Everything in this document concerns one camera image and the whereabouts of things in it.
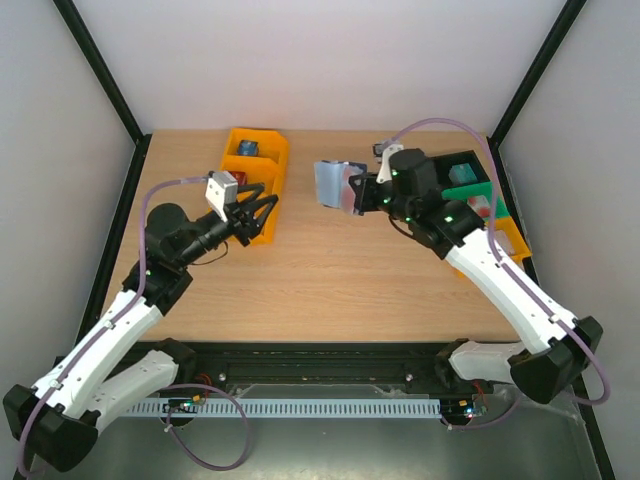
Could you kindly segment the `blue leather card holder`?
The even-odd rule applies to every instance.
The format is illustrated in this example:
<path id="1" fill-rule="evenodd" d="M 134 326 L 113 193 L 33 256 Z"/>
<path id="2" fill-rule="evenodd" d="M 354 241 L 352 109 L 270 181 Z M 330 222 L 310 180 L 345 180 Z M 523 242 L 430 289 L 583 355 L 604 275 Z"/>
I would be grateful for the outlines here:
<path id="1" fill-rule="evenodd" d="M 367 166 L 357 162 L 318 161 L 314 163 L 316 200 L 321 205 L 357 215 L 356 191 L 349 179 L 367 172 Z"/>

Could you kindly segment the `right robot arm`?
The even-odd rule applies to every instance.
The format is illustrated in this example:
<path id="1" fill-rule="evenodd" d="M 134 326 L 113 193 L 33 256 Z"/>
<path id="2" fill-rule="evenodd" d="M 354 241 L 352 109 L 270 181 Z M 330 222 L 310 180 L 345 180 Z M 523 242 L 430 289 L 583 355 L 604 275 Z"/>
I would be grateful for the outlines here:
<path id="1" fill-rule="evenodd" d="M 455 392 L 470 380 L 508 383 L 548 404 L 597 364 L 600 323 L 554 301 L 501 249 L 466 202 L 443 198 L 435 163 L 422 150 L 393 144 L 382 153 L 378 172 L 349 173 L 346 180 L 356 213 L 381 211 L 404 222 L 406 236 L 463 273 L 519 337 L 512 344 L 450 344 L 436 367 L 443 389 Z"/>

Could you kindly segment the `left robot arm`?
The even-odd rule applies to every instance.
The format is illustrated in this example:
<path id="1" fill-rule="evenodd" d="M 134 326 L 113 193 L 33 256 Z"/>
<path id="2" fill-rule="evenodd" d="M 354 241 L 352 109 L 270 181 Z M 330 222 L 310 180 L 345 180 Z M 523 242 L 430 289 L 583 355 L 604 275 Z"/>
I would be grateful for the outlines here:
<path id="1" fill-rule="evenodd" d="M 14 437 L 59 472 L 81 463 L 99 435 L 129 408 L 164 390 L 196 390 L 195 353 L 167 338 L 137 363 L 114 370 L 140 337 L 167 316 L 192 282 L 188 268 L 236 238 L 247 246 L 277 205 L 263 184 L 202 178 L 210 210 L 191 220 L 175 203 L 143 200 L 139 260 L 107 312 L 32 386 L 13 386 L 3 407 Z"/>

